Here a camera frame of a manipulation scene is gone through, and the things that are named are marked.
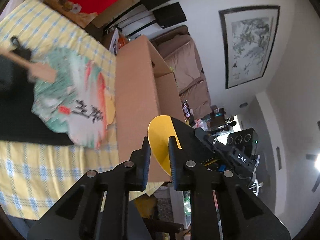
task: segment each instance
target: wall vent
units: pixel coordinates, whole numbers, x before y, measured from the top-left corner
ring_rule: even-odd
[[[277,147],[277,148],[276,148],[276,151],[277,151],[277,158],[278,158],[279,170],[281,170],[281,169],[282,169],[282,164],[281,164],[280,148]]]

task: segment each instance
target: beige couch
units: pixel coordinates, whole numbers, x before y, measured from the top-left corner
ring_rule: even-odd
[[[173,69],[181,102],[188,101],[195,119],[212,112],[207,82],[196,45],[187,26],[181,26],[151,40]]]

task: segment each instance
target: black picture frame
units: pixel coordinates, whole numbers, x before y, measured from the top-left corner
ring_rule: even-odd
[[[240,83],[238,85],[234,85],[234,86],[228,87],[228,83],[229,83],[229,56],[228,56],[228,38],[227,38],[227,26],[226,26],[225,15],[226,14],[230,14],[230,13],[235,13],[235,12],[248,11],[248,10],[259,10],[259,9],[277,9],[278,10],[277,19],[276,19],[276,26],[275,26],[275,34],[274,34],[274,37],[273,37],[273,41],[271,43],[271,50],[270,50],[270,53],[268,55],[268,59],[267,59],[265,68],[263,70],[262,76],[260,76],[258,78],[254,78],[254,79],[248,80],[248,81],[245,81],[245,82],[242,82],[242,83]],[[271,56],[271,53],[272,53],[273,45],[275,43],[276,34],[277,34],[277,30],[278,30],[278,25],[279,25],[280,6],[279,5],[257,5],[257,6],[236,7],[236,8],[221,10],[221,11],[219,11],[219,15],[220,15],[220,21],[221,21],[223,45],[224,45],[224,53],[225,53],[226,89],[230,89],[230,88],[245,84],[247,82],[262,78],[264,76],[264,73],[265,73],[267,67],[268,67],[268,63],[269,63],[270,56]]]

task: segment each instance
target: open cardboard box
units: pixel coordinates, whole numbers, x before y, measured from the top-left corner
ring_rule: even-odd
[[[174,75],[146,36],[122,47],[116,63],[116,119],[120,162],[141,149],[148,126],[158,115],[184,122]],[[170,181],[151,154],[149,182]]]

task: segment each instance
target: yellow plaid bedsheet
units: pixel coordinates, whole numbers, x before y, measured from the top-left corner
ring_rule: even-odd
[[[116,57],[71,21],[37,0],[26,0],[0,22],[0,46],[17,36],[32,49],[32,59],[52,47],[68,47],[102,67],[110,94],[115,93]],[[100,150],[0,141],[0,205],[12,216],[39,219],[88,170],[104,172],[119,164],[116,120],[108,126]],[[151,195],[162,185],[149,183]],[[142,192],[130,192],[134,199]]]

